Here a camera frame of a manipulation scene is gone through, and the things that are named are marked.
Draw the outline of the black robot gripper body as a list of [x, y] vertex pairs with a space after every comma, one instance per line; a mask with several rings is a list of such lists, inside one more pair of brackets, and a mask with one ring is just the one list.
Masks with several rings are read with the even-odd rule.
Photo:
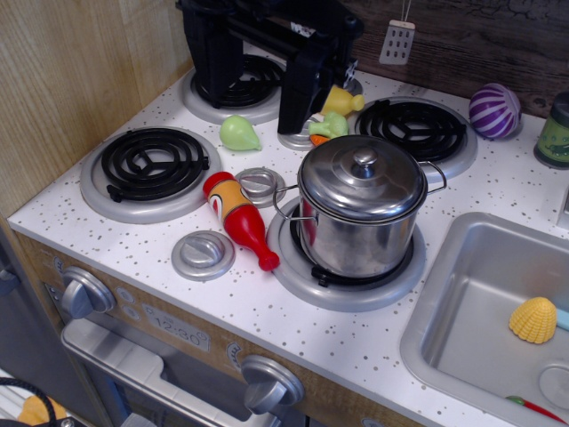
[[286, 61], [297, 56], [323, 60], [333, 84], [354, 75], [352, 47], [364, 23], [339, 1], [178, 1], [184, 13], [224, 17], [233, 36]]

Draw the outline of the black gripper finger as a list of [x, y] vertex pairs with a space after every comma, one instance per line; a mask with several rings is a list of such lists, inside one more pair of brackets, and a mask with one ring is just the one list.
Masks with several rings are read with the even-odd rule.
[[333, 72], [323, 60], [297, 56], [286, 63], [277, 132], [299, 133], [308, 118], [319, 112], [333, 85]]
[[244, 72], [243, 41], [221, 16], [185, 12], [184, 31], [198, 83], [218, 106]]

